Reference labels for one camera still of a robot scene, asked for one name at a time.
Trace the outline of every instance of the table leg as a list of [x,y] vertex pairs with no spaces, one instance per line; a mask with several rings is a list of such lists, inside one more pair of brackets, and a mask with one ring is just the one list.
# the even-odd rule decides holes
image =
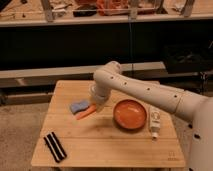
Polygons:
[[59,167],[52,167],[53,171],[61,171],[61,169]]

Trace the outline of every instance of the black and white striped object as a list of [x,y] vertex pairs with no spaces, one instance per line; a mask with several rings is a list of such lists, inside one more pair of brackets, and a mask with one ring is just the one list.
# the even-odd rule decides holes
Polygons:
[[61,146],[61,143],[59,142],[54,132],[51,132],[50,134],[45,136],[44,141],[49,147],[50,152],[52,153],[57,163],[61,162],[63,159],[67,157],[63,147]]

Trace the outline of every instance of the bottle cap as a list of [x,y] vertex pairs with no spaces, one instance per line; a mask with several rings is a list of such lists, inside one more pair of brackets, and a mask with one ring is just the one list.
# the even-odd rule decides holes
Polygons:
[[152,132],[152,138],[154,138],[154,139],[158,138],[158,133],[157,132]]

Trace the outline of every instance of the cable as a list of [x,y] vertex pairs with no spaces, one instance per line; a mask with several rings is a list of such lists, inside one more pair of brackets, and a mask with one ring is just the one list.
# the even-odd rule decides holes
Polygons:
[[132,63],[132,71],[131,71],[131,77],[134,78],[134,64],[133,64],[133,35],[132,35],[132,23],[131,23],[131,17],[128,16],[128,23],[129,23],[129,53],[130,53],[130,59],[131,59],[131,63]]

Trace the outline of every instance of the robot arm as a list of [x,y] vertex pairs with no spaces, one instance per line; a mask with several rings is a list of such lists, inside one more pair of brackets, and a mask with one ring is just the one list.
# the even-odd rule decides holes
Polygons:
[[96,84],[91,87],[91,94],[96,103],[108,100],[110,90],[115,89],[143,100],[169,113],[174,113],[192,123],[194,111],[207,97],[154,83],[131,79],[121,75],[121,66],[113,61],[94,73]]
[[115,89],[143,100],[193,124],[188,158],[189,171],[213,168],[213,98],[169,86],[157,85],[121,75],[121,65],[110,62],[94,73],[90,87],[93,100],[103,104]]

